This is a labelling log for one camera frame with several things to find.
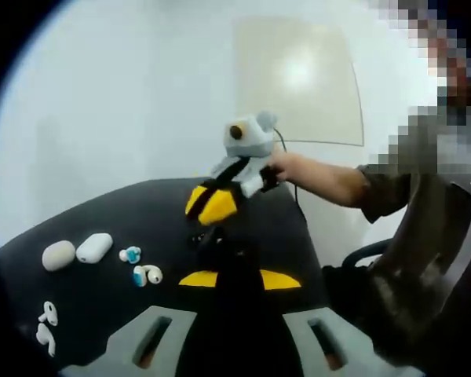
small white object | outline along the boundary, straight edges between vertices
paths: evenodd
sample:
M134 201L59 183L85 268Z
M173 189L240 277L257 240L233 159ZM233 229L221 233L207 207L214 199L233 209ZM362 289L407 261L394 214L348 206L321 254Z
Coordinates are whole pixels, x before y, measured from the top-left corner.
M113 245L113 239L108 233L94 233L75 252L82 263L98 263Z
M260 174L256 174L241 184L241 191L246 198L250 198L253 194L264 187L264 180Z
M152 284L162 281L162 271L156 265L137 265L133 269L133 280L138 287L147 285L147 280Z
M39 322L49 322L53 326L57 326L57 310L56 306L50 301L44 302L44 313L38 318Z
M75 260L75 246L69 241L59 241L42 253L42 265L47 271L57 271Z
M45 326L43 323L38 324L37 328L37 341L42 344L49 344L47 348L47 352L51 357L54 357L56 353L56 342L54 341L53 333L50 332L49 328Z
M123 262L128 262L131 265L135 265L141 259L141 249L136 246L131 246L125 250L121 250L119 252L119 259Z

beige board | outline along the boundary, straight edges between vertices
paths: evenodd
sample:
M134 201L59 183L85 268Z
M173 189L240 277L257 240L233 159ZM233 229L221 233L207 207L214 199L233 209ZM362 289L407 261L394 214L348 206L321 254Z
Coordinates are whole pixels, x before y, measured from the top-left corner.
M363 145L360 99L341 31L300 20L234 24L237 116L266 109L287 141Z

earbuds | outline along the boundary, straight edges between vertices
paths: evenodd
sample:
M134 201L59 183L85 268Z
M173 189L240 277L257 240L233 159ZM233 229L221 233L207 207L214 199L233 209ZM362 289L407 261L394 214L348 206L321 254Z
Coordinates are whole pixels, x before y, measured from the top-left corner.
M38 318L39 322L49 322L52 326L57 326L57 310L53 303L44 302L44 313Z
M119 252L119 259L123 262L128 262L131 265L138 263L141 259L141 249L136 246L128 247Z
M138 287L147 285L147 280L152 284L162 281L162 271L155 265L137 265L133 269L133 280Z
M45 344L49 344L47 351L49 352L49 355L51 357L54 357L54 354L56 353L56 342L54 342L53 333L50 332L47 326L45 326L45 324L43 324L42 322L38 324L36 336L38 342L43 346Z

cable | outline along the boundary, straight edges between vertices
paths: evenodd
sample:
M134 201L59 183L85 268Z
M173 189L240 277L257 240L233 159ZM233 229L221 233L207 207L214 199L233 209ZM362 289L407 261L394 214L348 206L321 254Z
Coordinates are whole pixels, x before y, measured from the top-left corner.
M279 139L281 140L281 145L283 145L283 149L285 152L288 152L288 149L286 148L286 143L284 142L284 137L283 135L279 132L277 128L274 127L274 131L278 134ZM307 222L307 218L305 217L304 211L300 207L300 203L298 202L298 187L295 185L295 183L292 184L294 186L294 191L295 191L295 203L297 204L298 210L301 213L301 216L304 218L305 222Z

white wall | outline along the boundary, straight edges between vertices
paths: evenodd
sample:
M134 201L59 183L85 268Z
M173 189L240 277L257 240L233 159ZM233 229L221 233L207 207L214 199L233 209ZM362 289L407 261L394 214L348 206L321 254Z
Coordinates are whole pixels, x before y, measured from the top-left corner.
M0 246L113 189L206 174L234 115L232 21L289 16L335 25L352 54L365 147L288 143L357 166L387 151L407 107L436 96L426 61L361 0L79 0L49 22L0 100ZM323 264L394 233L300 193Z

